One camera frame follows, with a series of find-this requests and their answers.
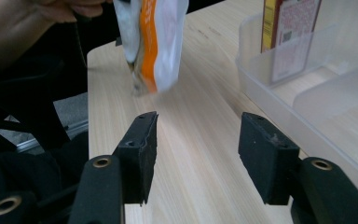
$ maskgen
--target finger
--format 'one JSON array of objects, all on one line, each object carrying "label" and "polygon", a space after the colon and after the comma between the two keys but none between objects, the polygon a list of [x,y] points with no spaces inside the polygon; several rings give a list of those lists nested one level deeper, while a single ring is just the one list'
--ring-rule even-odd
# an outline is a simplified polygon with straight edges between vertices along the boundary
[{"label": "finger", "polygon": [[95,6],[106,2],[106,0],[65,0],[65,2],[71,6]]},{"label": "finger", "polygon": [[77,14],[85,17],[97,17],[103,14],[103,7],[101,5],[96,6],[71,6],[71,9]]},{"label": "finger", "polygon": [[58,23],[76,21],[71,8],[68,6],[40,6],[39,9],[42,15],[50,21],[55,21]]}]

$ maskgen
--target orange and white packaging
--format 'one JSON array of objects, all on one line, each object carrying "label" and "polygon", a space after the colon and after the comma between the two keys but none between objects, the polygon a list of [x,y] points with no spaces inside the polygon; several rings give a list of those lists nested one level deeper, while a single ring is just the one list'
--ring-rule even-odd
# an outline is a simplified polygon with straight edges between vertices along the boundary
[{"label": "orange and white packaging", "polygon": [[[188,0],[116,0],[114,4],[133,93],[167,91],[179,76]],[[126,7],[119,11],[117,5]]]}]

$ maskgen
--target human hand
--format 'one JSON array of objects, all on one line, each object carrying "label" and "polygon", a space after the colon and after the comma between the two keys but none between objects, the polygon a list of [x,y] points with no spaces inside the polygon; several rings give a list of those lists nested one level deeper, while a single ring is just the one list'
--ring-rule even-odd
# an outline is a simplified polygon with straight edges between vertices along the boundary
[{"label": "human hand", "polygon": [[103,13],[102,3],[113,0],[24,0],[36,5],[42,16],[48,21],[58,23],[76,21],[74,12],[88,18]]}]

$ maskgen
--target transparent plastic box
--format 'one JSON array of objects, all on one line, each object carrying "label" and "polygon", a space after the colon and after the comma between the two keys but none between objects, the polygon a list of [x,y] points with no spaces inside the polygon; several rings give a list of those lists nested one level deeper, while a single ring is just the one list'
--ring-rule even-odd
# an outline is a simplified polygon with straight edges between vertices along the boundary
[{"label": "transparent plastic box", "polygon": [[262,13],[240,28],[243,91],[309,156],[358,188],[358,1],[323,0],[315,31],[260,53]]}]

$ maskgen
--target snack bag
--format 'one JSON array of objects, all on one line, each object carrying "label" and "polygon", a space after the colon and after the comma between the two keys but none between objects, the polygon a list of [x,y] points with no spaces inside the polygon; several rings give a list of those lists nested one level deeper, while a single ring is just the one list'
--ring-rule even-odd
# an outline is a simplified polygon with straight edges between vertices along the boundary
[{"label": "snack bag", "polygon": [[133,94],[168,90],[178,79],[188,0],[114,1]]}]

